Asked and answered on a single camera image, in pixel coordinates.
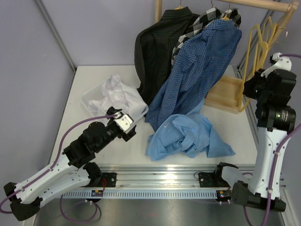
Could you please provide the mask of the yellow hanger of blue shirt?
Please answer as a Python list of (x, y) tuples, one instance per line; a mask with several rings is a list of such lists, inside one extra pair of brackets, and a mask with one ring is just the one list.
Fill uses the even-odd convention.
[[(255, 32), (258, 40), (255, 44), (254, 54), (252, 55), (251, 41), (252, 41), (253, 32)], [(250, 78), (252, 78), (257, 70), (263, 67), (269, 49), (270, 49), (269, 43), (263, 40), (263, 34), (261, 32), (260, 26), (258, 24), (254, 25), (249, 33), (249, 40), (246, 49), (246, 58), (245, 58), (245, 64), (243, 69), (242, 82), (240, 85), (240, 90), (236, 95), (236, 100), (238, 101), (239, 113), (244, 111), (250, 102), (250, 98), (247, 98), (246, 103), (243, 104), (243, 97), (244, 97), (243, 91), (245, 88), (245, 82), (248, 81)]]

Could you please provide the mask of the light blue shirt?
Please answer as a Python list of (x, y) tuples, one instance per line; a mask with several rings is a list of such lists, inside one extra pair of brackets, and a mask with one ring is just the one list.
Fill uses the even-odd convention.
[(159, 161), (182, 153), (190, 158), (205, 152), (208, 158), (233, 156), (236, 153), (225, 143), (212, 123), (200, 114), (200, 102), (187, 114), (174, 114), (166, 119), (148, 138), (145, 155)]

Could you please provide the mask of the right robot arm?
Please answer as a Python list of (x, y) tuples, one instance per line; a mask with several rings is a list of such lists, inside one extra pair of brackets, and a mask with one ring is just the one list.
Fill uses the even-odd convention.
[(280, 172), (285, 149), (294, 132), (296, 111), (288, 106), (296, 75), (275, 69), (265, 76), (263, 70), (245, 82), (244, 95), (257, 101), (255, 115), (259, 149), (251, 179), (237, 166), (220, 162), (214, 170), (214, 183), (228, 184), (235, 204), (255, 209), (283, 212), (286, 203), (280, 199)]

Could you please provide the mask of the yellow hanger of white shirt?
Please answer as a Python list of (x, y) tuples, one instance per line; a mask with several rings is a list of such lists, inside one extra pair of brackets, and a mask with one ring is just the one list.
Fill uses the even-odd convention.
[(253, 60), (253, 71), (257, 71), (263, 67), (265, 59), (272, 47), (272, 39), (276, 35), (277, 29), (283, 30), (284, 27), (278, 26), (277, 23), (272, 22), (269, 16), (266, 22), (263, 23), (262, 28), (259, 24), (256, 24), (252, 29), (255, 30), (255, 34), (258, 41), (255, 45), (255, 55)]

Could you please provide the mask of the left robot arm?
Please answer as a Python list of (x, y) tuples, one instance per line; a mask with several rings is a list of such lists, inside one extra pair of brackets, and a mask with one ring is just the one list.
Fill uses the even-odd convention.
[(35, 175), (20, 183), (9, 182), (4, 186), (10, 210), (1, 210), (3, 214), (12, 214), (18, 221), (24, 221), (39, 212), (53, 199), (79, 187), (97, 187), (102, 181), (102, 171), (92, 160), (116, 138), (130, 140), (135, 134), (135, 121), (122, 110), (110, 107), (104, 116), (82, 120), (63, 134), (66, 138), (77, 126), (89, 122), (82, 134), (63, 148), (60, 141), (58, 153), (50, 163)]

